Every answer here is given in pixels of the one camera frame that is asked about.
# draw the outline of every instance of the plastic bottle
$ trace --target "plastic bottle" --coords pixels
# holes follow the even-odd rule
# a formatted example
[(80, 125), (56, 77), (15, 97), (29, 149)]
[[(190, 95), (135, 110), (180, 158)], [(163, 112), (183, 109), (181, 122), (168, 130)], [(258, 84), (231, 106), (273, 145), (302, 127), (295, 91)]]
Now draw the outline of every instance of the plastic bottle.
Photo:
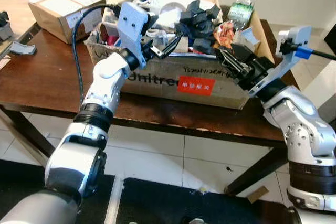
[(227, 18), (235, 24), (236, 30), (247, 27), (257, 0), (236, 0), (232, 3)]

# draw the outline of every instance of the black mat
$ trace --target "black mat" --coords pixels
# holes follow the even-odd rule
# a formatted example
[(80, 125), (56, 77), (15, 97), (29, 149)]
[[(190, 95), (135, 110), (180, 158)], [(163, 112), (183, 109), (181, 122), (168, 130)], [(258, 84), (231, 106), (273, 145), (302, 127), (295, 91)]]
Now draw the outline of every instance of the black mat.
[[(114, 176), (102, 177), (97, 193), (84, 200), (76, 224), (104, 223), (113, 181)], [(0, 219), (21, 199), (40, 191), (43, 185), (42, 167), (0, 160)]]
[(128, 178), (124, 181), (117, 224), (179, 224), (183, 218), (202, 218), (208, 224), (289, 223), (285, 206), (229, 197)]

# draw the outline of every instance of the green bottle label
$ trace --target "green bottle label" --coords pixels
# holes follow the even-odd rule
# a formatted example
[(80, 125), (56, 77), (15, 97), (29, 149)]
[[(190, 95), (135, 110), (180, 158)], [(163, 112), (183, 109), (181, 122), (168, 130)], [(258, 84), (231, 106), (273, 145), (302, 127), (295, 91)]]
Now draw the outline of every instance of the green bottle label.
[(233, 3), (227, 17), (234, 23), (238, 23), (242, 29), (250, 20), (251, 14), (253, 12), (253, 6), (244, 5), (242, 3)]

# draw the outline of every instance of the red label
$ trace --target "red label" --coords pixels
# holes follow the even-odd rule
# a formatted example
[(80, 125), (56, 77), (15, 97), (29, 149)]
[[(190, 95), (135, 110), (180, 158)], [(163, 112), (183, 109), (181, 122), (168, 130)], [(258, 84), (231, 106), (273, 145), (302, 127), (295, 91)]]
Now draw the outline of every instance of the red label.
[(179, 92), (211, 95), (216, 80), (204, 79), (190, 76), (180, 76), (178, 90)]

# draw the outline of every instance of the black cable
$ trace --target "black cable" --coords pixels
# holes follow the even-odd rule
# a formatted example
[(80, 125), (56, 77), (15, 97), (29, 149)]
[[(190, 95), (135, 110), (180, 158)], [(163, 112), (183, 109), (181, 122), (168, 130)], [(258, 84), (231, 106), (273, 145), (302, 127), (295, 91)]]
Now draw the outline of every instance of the black cable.
[(324, 57), (324, 58), (327, 58), (327, 59), (330, 59), (330, 60), (336, 60), (335, 56), (330, 55), (330, 54), (326, 54), (325, 52), (320, 52), (320, 51), (313, 50), (312, 54), (313, 55), (318, 55), (318, 56), (321, 56), (321, 57)]
[(76, 71), (77, 71), (77, 77), (78, 77), (78, 85), (79, 85), (79, 107), (81, 106), (81, 104), (83, 103), (84, 100), (84, 91), (83, 91), (83, 78), (82, 78), (82, 74), (80, 71), (80, 66), (79, 66), (79, 61), (78, 61), (78, 56), (77, 56), (77, 50), (76, 50), (76, 34), (77, 34), (77, 30), (78, 27), (80, 25), (80, 23), (82, 22), (82, 20), (93, 10), (96, 9), (100, 9), (102, 7), (106, 7), (106, 8), (110, 8), (117, 17), (119, 17), (119, 13), (120, 13), (120, 7), (116, 6), (116, 5), (97, 5), (94, 7), (91, 7), (89, 9), (87, 9), (82, 16), (80, 17), (80, 19), (77, 21), (74, 29), (72, 30), (72, 54), (73, 54), (73, 58), (75, 60), (76, 63)]

